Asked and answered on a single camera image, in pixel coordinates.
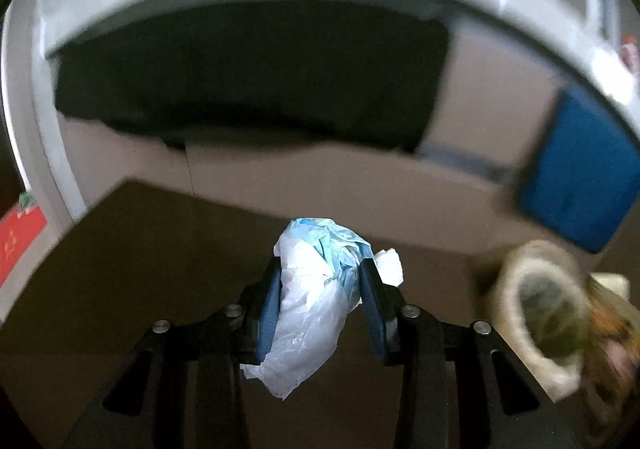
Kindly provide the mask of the white blue plastic bag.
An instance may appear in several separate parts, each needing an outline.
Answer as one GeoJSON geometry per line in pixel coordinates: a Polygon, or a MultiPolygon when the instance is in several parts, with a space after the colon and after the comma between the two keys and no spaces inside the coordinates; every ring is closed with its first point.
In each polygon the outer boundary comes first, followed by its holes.
{"type": "Polygon", "coordinates": [[[334,354],[347,316],[361,303],[358,268],[371,258],[384,283],[404,282],[395,249],[373,252],[356,232],[329,218],[290,221],[273,247],[281,264],[281,296],[270,351],[242,365],[273,397],[287,399],[334,354]]]}

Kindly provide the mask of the trash bin with white liner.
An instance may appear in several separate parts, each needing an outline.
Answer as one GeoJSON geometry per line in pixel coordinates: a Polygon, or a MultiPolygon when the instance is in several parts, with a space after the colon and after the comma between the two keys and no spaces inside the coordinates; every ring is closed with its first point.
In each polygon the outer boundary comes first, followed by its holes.
{"type": "Polygon", "coordinates": [[[529,241],[503,258],[491,322],[553,401],[582,396],[600,446],[639,409],[639,312],[614,273],[585,275],[557,245],[529,241]]]}

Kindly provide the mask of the blue hanging towel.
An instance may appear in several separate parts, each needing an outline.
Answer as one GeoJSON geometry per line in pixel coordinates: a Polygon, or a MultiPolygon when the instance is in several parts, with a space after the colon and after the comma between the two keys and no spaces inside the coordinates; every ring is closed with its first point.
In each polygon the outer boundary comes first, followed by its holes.
{"type": "Polygon", "coordinates": [[[638,195],[638,140],[589,93],[560,91],[518,184],[520,211],[579,249],[597,254],[638,195]]]}

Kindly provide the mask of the black hanging cloth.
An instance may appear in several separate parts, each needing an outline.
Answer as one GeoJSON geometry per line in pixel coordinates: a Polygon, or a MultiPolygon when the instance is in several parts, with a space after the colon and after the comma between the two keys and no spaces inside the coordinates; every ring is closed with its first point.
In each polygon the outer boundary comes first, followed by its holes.
{"type": "Polygon", "coordinates": [[[342,142],[412,152],[447,28],[367,5],[214,5],[64,46],[56,109],[168,142],[342,142]]]}

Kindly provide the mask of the red floor mat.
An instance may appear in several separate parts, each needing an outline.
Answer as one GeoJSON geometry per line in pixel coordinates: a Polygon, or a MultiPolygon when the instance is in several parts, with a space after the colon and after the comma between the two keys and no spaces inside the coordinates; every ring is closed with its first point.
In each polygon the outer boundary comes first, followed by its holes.
{"type": "Polygon", "coordinates": [[[0,285],[6,282],[23,254],[46,228],[48,222],[35,196],[23,192],[1,218],[0,285]]]}

